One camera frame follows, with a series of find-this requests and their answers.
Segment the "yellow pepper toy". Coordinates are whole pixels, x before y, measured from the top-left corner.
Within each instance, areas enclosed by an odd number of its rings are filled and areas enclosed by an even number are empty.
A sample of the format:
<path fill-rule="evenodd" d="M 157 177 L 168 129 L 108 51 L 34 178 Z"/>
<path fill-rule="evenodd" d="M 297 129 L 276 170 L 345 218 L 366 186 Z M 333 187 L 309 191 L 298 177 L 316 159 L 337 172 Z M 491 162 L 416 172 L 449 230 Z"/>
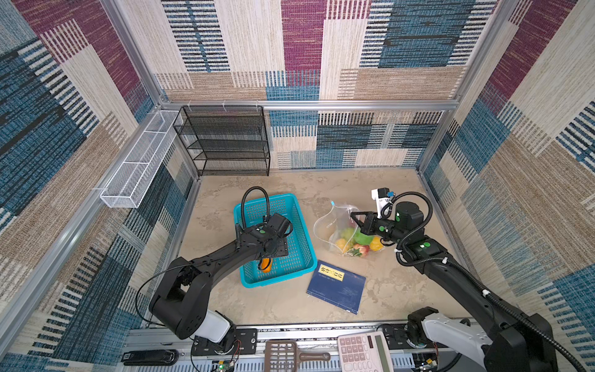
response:
<path fill-rule="evenodd" d="M 350 249 L 349 242 L 344 238 L 336 240 L 335 245 L 341 250 L 342 254 L 345 254 Z"/>

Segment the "red strawberry toy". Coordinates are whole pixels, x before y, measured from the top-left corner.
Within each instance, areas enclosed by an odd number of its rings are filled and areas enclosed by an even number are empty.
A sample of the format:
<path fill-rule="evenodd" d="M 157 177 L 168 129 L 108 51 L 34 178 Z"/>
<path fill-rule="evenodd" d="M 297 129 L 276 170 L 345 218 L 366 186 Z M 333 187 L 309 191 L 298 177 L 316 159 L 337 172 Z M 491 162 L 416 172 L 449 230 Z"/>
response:
<path fill-rule="evenodd" d="M 363 246 L 360 244 L 355 244 L 353 246 L 353 255 L 355 257 L 366 257 L 370 252 L 369 246 Z"/>

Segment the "green apple toy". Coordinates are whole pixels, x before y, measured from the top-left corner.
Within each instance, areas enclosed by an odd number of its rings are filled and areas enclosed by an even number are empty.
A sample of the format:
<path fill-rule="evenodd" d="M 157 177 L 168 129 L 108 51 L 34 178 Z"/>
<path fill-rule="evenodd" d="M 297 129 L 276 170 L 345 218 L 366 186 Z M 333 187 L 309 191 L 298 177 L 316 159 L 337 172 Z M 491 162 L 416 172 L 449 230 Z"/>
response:
<path fill-rule="evenodd" d="M 373 242 L 374 236 L 363 234 L 360 231 L 356 231 L 354 235 L 354 241 L 356 244 L 361 246 L 369 246 Z"/>

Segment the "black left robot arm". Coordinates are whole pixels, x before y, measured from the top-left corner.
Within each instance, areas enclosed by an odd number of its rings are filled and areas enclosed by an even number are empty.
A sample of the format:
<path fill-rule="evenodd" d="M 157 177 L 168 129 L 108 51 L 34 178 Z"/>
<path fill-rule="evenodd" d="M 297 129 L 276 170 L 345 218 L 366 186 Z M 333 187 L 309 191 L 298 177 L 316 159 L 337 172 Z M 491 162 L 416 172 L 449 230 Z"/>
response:
<path fill-rule="evenodd" d="M 177 338 L 188 338 L 206 321 L 212 288 L 224 277 L 251 261 L 288 255 L 293 224 L 283 215 L 235 228 L 231 243 L 193 260 L 178 257 L 164 272 L 149 310 Z"/>

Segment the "clear zip top bag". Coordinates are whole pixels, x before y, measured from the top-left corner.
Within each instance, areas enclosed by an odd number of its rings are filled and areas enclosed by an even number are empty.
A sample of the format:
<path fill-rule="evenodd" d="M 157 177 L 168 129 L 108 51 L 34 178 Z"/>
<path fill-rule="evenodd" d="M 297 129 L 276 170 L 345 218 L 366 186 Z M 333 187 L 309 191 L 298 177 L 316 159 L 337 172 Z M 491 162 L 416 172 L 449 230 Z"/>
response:
<path fill-rule="evenodd" d="M 315 236 L 329 249 L 349 257 L 366 257 L 382 251 L 385 246 L 378 235 L 366 235 L 360 231 L 357 222 L 364 221 L 360 215 L 351 218 L 352 212 L 359 212 L 356 206 L 337 204 L 331 201 L 331 209 L 314 224 Z"/>

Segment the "teal plastic basket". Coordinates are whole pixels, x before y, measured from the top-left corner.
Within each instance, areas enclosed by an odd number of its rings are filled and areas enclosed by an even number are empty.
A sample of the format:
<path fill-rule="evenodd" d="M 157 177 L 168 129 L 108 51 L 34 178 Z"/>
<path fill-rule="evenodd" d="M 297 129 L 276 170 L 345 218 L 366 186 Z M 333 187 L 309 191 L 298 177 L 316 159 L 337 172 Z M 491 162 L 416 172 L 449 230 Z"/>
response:
<path fill-rule="evenodd" d="M 286 237 L 274 237 L 263 254 L 240 268 L 246 288 L 280 283 L 308 274 L 318 260 L 308 234 L 302 210 L 293 194 L 273 195 L 238 204 L 233 210 L 234 223 L 250 228 L 264 222 L 265 215 L 282 215 L 290 223 Z"/>

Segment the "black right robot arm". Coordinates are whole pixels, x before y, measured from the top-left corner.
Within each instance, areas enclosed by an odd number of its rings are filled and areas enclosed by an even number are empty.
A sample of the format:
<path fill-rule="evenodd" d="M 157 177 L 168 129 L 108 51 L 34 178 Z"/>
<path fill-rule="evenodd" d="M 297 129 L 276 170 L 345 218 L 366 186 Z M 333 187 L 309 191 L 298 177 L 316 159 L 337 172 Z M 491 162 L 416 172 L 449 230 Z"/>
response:
<path fill-rule="evenodd" d="M 438 241 L 425 235 L 432 214 L 417 204 L 392 202 L 378 212 L 351 212 L 351 220 L 367 236 L 378 236 L 395 246 L 400 265 L 445 289 L 480 327 L 446 319 L 432 307 L 408 316 L 407 338 L 414 347 L 440 343 L 471 359 L 487 371 L 556 371 L 562 356 L 577 371 L 585 368 L 553 336 L 551 325 L 540 315 L 529 316 L 503 300 L 462 266 Z"/>

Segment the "yellow lemon toy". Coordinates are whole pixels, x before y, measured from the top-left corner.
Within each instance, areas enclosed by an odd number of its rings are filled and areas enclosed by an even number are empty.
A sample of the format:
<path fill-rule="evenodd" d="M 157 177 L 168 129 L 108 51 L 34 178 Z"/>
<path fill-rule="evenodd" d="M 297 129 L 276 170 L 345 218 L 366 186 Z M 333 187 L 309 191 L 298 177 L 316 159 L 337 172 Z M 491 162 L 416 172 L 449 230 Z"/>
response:
<path fill-rule="evenodd" d="M 382 243 L 381 238 L 378 236 L 375 236 L 373 238 L 373 240 L 370 242 L 369 248 L 371 251 L 374 251 L 374 252 L 378 252 L 378 251 L 384 249 L 384 244 Z"/>

